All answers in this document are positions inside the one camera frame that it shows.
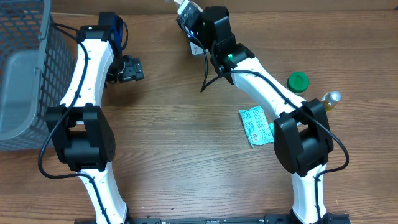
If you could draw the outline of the green white yogurt cup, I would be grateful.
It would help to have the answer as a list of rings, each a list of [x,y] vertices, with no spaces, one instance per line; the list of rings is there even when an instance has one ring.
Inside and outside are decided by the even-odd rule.
[[[310,79],[303,72],[292,73],[286,81],[287,88],[291,92],[297,95],[304,93],[309,87],[309,85],[310,85]]]

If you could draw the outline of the teal snack packet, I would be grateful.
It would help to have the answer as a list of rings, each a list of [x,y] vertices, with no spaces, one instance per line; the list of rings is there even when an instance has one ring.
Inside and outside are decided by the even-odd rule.
[[[251,147],[274,143],[274,133],[270,131],[266,115],[260,106],[239,110],[239,115]]]

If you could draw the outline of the yellow liquid glass bottle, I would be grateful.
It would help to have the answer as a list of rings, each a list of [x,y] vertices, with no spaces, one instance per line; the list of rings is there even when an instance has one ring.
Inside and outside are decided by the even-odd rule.
[[[342,99],[342,94],[337,91],[333,90],[331,92],[326,93],[322,98],[321,102],[324,105],[325,111],[331,111],[337,103]]]

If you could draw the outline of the brown white snack bag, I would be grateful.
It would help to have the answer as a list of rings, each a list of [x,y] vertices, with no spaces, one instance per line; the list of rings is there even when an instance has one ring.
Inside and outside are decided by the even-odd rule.
[[[200,12],[203,9],[195,2],[191,0],[174,0],[177,5],[177,14],[180,16],[185,9],[198,9]]]

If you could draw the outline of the small teal white carton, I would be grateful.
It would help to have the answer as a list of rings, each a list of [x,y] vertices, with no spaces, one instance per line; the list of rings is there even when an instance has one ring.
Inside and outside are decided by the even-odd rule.
[[[274,123],[269,123],[269,128],[272,133],[274,133]]]

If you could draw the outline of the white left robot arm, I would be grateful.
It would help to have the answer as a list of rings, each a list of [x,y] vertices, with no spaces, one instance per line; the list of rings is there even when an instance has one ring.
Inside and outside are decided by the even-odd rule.
[[[93,223],[131,223],[113,173],[116,141],[101,102],[107,83],[142,80],[142,65],[138,58],[123,55],[128,28],[114,12],[101,12],[96,25],[81,26],[71,38],[78,45],[76,66],[60,104],[46,110],[50,133],[38,168],[47,178],[55,178],[42,164],[52,143],[59,161],[71,170],[58,179],[78,177],[83,182],[96,213]]]

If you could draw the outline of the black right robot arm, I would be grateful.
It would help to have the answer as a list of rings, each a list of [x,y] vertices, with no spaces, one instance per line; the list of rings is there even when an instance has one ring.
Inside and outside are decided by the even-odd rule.
[[[323,175],[333,140],[326,110],[318,99],[306,101],[270,75],[231,31],[224,6],[202,9],[178,1],[177,22],[189,36],[194,54],[203,53],[218,77],[246,92],[274,121],[274,149],[292,176],[294,203],[289,221],[331,223],[323,203]]]

